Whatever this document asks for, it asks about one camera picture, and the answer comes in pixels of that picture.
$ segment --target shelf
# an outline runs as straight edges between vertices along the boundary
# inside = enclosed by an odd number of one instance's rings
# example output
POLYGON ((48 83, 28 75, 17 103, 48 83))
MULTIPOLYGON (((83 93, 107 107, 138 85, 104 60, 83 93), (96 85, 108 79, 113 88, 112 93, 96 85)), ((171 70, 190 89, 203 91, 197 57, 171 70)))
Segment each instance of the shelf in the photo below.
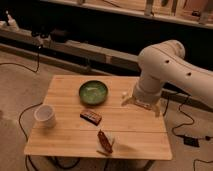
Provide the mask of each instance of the shelf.
POLYGON ((99 10, 99 11, 110 12, 115 14, 123 14, 123 15, 140 17, 140 18, 145 18, 150 20, 177 23, 177 24, 200 27, 205 29, 213 29, 213 23, 199 24, 198 21, 192 21, 192 20, 181 18, 181 16, 178 14, 174 16, 172 11, 169 11, 166 8, 162 10, 161 8, 157 8, 155 6, 153 7, 153 11, 154 11, 154 16, 153 16, 153 15, 145 15, 145 7, 141 11, 139 11, 134 9, 115 7, 113 5, 110 5, 109 3, 106 3, 106 2, 104 3, 104 1, 101 1, 101 0, 86 0, 86 2, 81 5, 77 3, 77 0, 41 0, 41 1, 62 4, 62 5, 70 5, 70 6, 75 6, 79 8, 85 8, 85 9, 99 10))

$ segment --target cable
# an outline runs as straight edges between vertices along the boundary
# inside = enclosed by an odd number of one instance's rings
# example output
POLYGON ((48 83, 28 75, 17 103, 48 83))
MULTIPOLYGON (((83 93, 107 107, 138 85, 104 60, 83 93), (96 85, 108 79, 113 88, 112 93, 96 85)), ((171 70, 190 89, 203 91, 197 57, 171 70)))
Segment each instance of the cable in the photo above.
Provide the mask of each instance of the cable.
POLYGON ((34 107, 40 106, 41 104, 42 104, 42 102, 41 102, 41 103, 38 103, 38 104, 36 104, 36 105, 32 105, 32 106, 30 106, 30 107, 24 109, 24 110, 21 112, 21 114, 19 115, 18 123, 19 123, 19 126, 20 126, 20 128, 21 128, 21 131, 23 132, 23 134, 24 134, 24 136, 25 136, 25 140, 26 140, 26 141, 28 140, 28 136, 27 136, 27 133, 25 132, 25 130, 24 130, 22 124, 21 124, 21 118, 22 118, 23 114, 24 114, 26 111, 28 111, 28 110, 30 110, 30 109, 32 109, 32 108, 34 108, 34 107))
POLYGON ((178 110, 179 110, 183 115, 185 115, 185 116, 187 116, 189 119, 191 119, 191 122, 182 123, 182 124, 180 124, 180 125, 178 125, 178 126, 173 127, 173 128, 172 128, 172 133, 173 133, 173 135, 175 135, 176 137, 183 137, 183 135, 178 135, 178 134, 176 134, 175 129, 180 128, 180 127, 182 127, 182 126, 186 126, 186 125, 193 125, 193 124, 195 123, 195 120, 194 120, 190 115, 188 115, 187 113, 185 113, 184 111, 182 111, 182 109, 181 109, 181 108, 186 104, 186 102, 189 100, 189 97, 190 97, 190 95, 188 95, 188 96, 186 97, 186 99, 184 100, 184 102, 179 106, 178 110))
POLYGON ((107 170, 108 165, 109 165, 109 159, 106 159, 106 163, 104 165, 104 171, 107 170))
POLYGON ((213 163, 213 161, 204 161, 204 160, 200 160, 200 159, 195 159, 193 161, 193 169, 194 169, 194 171, 196 171, 196 162, 202 162, 202 163, 207 163, 207 164, 213 163))
POLYGON ((27 164, 27 156, 25 156, 25 167, 26 167, 26 169, 27 169, 27 171, 30 171, 30 169, 29 169, 29 167, 28 167, 28 164, 27 164))
POLYGON ((59 159, 57 157, 54 157, 54 158, 55 158, 56 166, 63 170, 73 169, 80 162, 80 158, 77 158, 76 162, 74 164, 72 164, 71 166, 62 166, 59 162, 59 159))
POLYGON ((169 107, 169 102, 170 102, 170 98, 174 95, 177 95, 179 94, 179 92, 175 92, 175 93, 172 93, 172 94, 169 94, 168 97, 167 97, 167 102, 166 102, 166 107, 165 107, 165 110, 163 112, 163 116, 165 117, 166 116, 166 113, 167 113, 167 110, 168 110, 168 107, 169 107))
POLYGON ((13 63, 13 62, 0 63, 0 65, 16 65, 16 66, 19 66, 19 67, 25 68, 25 69, 27 69, 27 70, 29 70, 29 71, 33 72, 33 73, 37 73, 37 72, 38 72, 38 70, 39 70, 39 66, 40 66, 40 56, 39 56, 39 54, 40 54, 40 49, 41 49, 41 48, 42 48, 42 46, 40 45, 40 46, 38 47, 38 54, 37 54, 37 67, 36 67, 36 69, 35 69, 35 70, 33 70, 33 69, 31 69, 31 68, 28 68, 28 67, 26 67, 26 66, 24 66, 24 65, 22 65, 22 64, 17 64, 17 63, 13 63))
MULTIPOLYGON (((32 106, 30 106, 30 107, 24 109, 24 110, 21 112, 21 114, 19 115, 18 123, 19 123, 19 126, 20 126, 20 128, 21 128, 21 131, 23 132, 23 134, 24 134, 24 136, 25 136, 25 140, 26 140, 26 141, 28 140, 28 136, 27 136, 27 133, 26 133, 26 131, 24 130, 24 128, 23 128, 23 126, 22 126, 21 118, 22 118, 23 114, 24 114, 26 111, 28 111, 28 110, 30 110, 30 109, 32 109, 32 108, 38 107, 38 106, 40 106, 40 105, 42 105, 42 104, 43 104, 43 103, 41 102, 41 103, 38 103, 38 104, 36 104, 36 105, 32 105, 32 106)), ((74 167, 80 162, 80 158, 77 158, 77 161, 76 161, 74 164, 72 164, 71 166, 62 166, 62 165, 60 164, 58 158, 57 158, 57 157, 54 157, 54 158, 55 158, 55 160, 53 160, 52 158, 47 158, 47 159, 48 159, 54 166, 56 166, 56 167, 58 167, 58 168, 60 168, 60 169, 63 169, 63 170, 72 169, 72 168, 74 168, 74 167)), ((33 163, 31 156, 29 156, 29 155, 25 156, 25 167, 26 167, 27 171, 30 171, 30 169, 29 169, 29 167, 28 167, 28 163, 27 163, 28 160, 29 160, 31 166, 33 167, 33 169, 34 169, 35 171, 39 171, 39 170, 37 169, 37 167, 35 166, 35 164, 33 163)))
MULTIPOLYGON (((38 103, 38 104, 36 104, 36 105, 32 105, 32 106, 30 106, 30 107, 24 109, 24 110, 21 112, 21 114, 19 115, 19 118, 18 118, 19 127, 21 128, 21 131, 22 131, 22 133, 24 134, 24 137, 25 137, 25 140, 26 140, 26 141, 28 140, 28 136, 27 136, 27 133, 25 132, 25 130, 24 130, 22 124, 21 124, 21 118, 22 118, 23 114, 24 114, 26 111, 28 111, 28 110, 30 110, 30 109, 32 109, 32 108, 34 108, 34 107, 40 106, 41 104, 42 104, 42 103, 38 103)), ((27 164, 27 160, 29 160, 29 162, 30 162, 30 164, 32 165, 33 169, 34 169, 35 171, 38 171, 37 167, 35 166, 35 164, 33 163, 32 159, 31 159, 31 157, 30 157, 30 156, 25 156, 25 167, 26 167, 27 171, 30 171, 30 169, 29 169, 29 167, 28 167, 28 164, 27 164)))

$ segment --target paper cup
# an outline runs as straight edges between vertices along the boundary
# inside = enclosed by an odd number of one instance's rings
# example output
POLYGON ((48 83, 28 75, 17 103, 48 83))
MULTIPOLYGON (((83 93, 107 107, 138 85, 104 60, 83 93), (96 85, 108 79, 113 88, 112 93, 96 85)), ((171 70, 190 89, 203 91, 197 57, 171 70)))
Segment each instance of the paper cup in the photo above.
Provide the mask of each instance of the paper cup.
POLYGON ((42 105, 34 113, 36 122, 43 128, 52 128, 56 124, 55 113, 51 106, 42 105))

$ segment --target table top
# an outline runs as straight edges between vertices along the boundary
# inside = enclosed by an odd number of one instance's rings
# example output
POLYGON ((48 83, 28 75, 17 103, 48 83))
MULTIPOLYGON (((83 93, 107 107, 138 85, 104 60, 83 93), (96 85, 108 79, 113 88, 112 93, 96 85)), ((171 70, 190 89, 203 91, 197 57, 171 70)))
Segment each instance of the table top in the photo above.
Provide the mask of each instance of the table top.
POLYGON ((98 131, 115 138, 111 158, 170 160, 171 148, 162 116, 136 105, 121 106, 122 93, 131 95, 138 77, 74 76, 53 77, 44 104, 53 106, 57 124, 44 129, 35 123, 24 153, 42 156, 106 157, 97 152, 98 131), (79 98, 80 86, 99 80, 108 87, 107 100, 85 106, 79 98), (80 118, 85 108, 102 115, 98 126, 80 118))

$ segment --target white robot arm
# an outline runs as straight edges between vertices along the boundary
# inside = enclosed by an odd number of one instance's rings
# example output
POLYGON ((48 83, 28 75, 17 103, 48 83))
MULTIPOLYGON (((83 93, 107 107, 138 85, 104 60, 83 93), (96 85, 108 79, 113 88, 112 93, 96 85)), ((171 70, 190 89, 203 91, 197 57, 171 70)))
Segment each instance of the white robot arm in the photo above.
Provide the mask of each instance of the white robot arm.
POLYGON ((169 40, 144 48, 138 58, 141 77, 133 97, 144 104, 156 104, 168 82, 213 108, 213 72, 184 61, 184 46, 169 40))

